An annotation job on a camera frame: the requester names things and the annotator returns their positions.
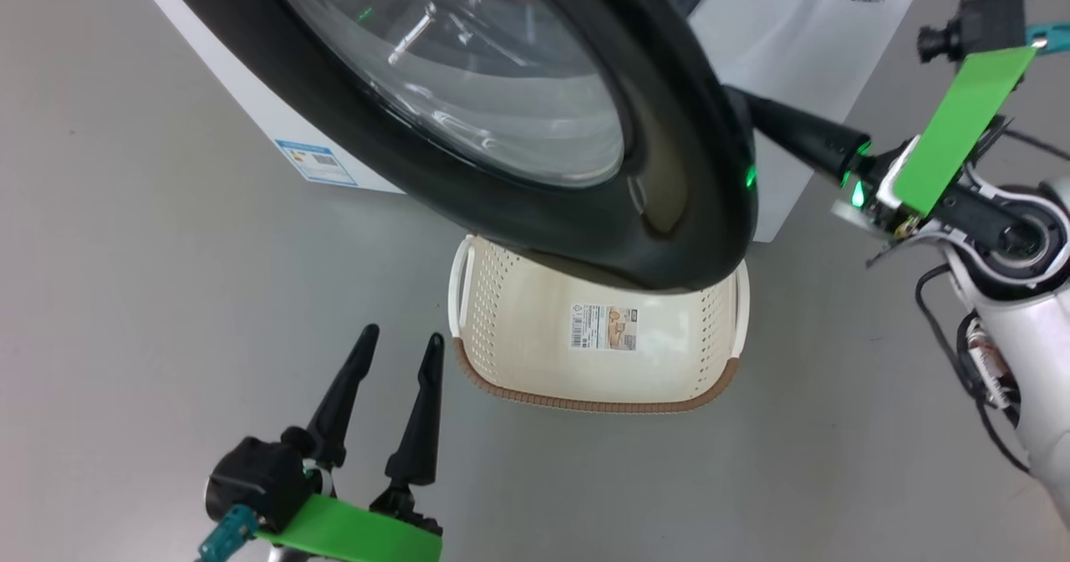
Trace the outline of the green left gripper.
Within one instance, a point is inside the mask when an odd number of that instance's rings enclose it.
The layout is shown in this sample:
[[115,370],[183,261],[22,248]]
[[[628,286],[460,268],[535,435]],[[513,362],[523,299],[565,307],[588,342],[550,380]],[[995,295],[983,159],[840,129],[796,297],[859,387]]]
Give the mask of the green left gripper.
[[[363,328],[307,425],[314,439],[308,456],[322,469],[343,466],[345,437],[379,337],[380,326]],[[438,475],[444,356],[444,338],[433,333],[418,368],[418,394],[404,436],[387,460],[391,487],[370,508],[321,493],[309,493],[301,506],[255,497],[256,536],[271,544],[270,561],[439,561],[443,530],[435,518],[416,511],[410,487],[431,485]]]

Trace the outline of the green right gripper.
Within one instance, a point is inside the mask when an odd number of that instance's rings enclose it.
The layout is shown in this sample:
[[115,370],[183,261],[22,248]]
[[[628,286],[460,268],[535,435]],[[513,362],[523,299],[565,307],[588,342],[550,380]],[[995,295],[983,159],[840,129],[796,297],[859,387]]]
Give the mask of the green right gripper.
[[[884,238],[895,238],[903,214],[918,227],[956,230],[974,244],[1036,245],[1035,224],[959,183],[970,152],[1035,56],[1031,47],[968,55],[924,131],[895,154],[869,193],[856,186],[849,202],[835,202],[834,216]],[[756,131],[842,185],[851,176],[871,184],[870,135],[737,87],[725,92],[746,145]]]

